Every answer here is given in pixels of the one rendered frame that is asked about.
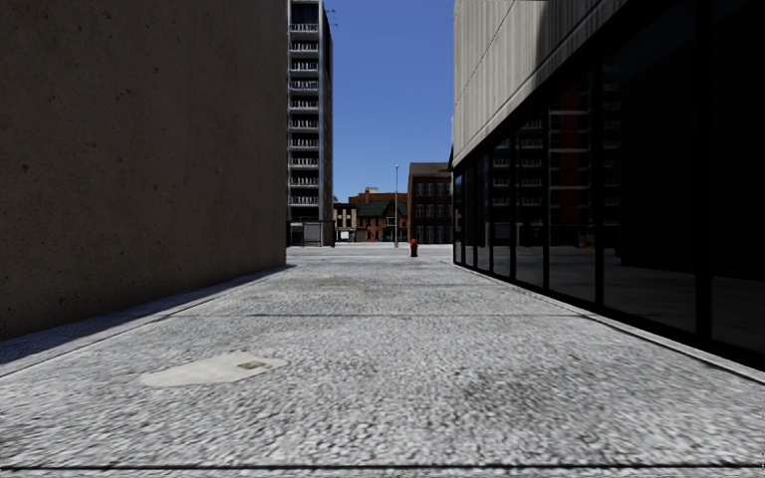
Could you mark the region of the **red brick green-roofed building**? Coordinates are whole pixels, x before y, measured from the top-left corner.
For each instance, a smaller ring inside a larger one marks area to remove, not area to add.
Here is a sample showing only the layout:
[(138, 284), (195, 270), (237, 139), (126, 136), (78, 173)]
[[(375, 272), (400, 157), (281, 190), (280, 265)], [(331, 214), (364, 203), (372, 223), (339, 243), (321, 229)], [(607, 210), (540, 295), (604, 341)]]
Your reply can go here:
[[(357, 208), (357, 242), (392, 242), (394, 234), (394, 193), (367, 188), (349, 198)], [(407, 196), (398, 193), (398, 241), (407, 242)]]

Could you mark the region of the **tan low building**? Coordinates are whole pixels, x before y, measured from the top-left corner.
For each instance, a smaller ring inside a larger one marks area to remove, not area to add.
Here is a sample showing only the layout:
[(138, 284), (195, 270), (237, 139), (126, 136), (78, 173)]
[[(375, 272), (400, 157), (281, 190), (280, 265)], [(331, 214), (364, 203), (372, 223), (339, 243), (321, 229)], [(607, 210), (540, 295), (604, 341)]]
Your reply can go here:
[(355, 242), (358, 225), (355, 203), (334, 203), (336, 242)]

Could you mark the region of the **dark brown brick building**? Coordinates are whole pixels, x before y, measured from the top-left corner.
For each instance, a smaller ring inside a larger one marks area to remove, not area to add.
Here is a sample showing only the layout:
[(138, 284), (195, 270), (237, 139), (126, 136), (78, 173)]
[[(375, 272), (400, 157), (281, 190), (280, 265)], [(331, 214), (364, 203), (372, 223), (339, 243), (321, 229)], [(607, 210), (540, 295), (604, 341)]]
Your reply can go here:
[(408, 240), (452, 243), (451, 172), (446, 162), (412, 162), (407, 186)]

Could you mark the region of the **grey balcony tower building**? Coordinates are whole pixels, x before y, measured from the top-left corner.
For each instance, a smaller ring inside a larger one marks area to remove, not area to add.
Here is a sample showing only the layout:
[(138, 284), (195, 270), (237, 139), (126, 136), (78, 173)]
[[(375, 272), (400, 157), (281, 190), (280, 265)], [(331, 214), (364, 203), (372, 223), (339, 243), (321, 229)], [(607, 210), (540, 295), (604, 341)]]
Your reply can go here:
[(334, 243), (334, 49), (324, 0), (287, 0), (288, 244)]

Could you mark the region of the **pale ribbed glass-front building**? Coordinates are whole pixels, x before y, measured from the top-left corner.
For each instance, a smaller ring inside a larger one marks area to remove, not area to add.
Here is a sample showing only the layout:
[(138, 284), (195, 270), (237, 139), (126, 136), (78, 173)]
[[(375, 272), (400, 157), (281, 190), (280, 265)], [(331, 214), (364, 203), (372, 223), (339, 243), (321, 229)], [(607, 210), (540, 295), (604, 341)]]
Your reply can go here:
[(765, 0), (454, 0), (458, 265), (765, 371)]

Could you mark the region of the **brown concrete building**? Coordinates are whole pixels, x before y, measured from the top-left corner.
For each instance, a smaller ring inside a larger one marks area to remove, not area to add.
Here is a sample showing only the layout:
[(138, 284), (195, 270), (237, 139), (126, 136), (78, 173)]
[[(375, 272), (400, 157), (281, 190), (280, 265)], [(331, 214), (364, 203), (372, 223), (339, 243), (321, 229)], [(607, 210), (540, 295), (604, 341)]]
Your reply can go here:
[(0, 0), (0, 341), (281, 265), (285, 0)]

